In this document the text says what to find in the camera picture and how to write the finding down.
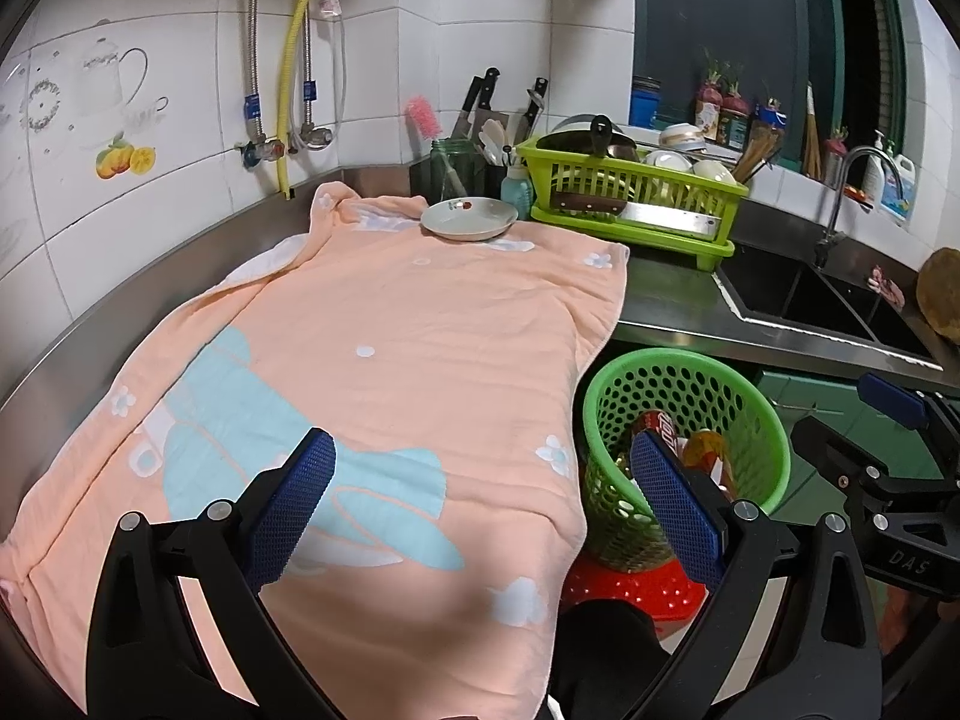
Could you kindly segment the person hand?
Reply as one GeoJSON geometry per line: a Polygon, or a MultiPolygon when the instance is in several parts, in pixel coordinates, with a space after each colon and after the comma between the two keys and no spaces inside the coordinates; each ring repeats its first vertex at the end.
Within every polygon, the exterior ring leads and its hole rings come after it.
{"type": "Polygon", "coordinates": [[[878,643],[889,670],[913,661],[926,665],[950,649],[958,635],[958,601],[942,601],[885,585],[877,624],[878,643]]]}

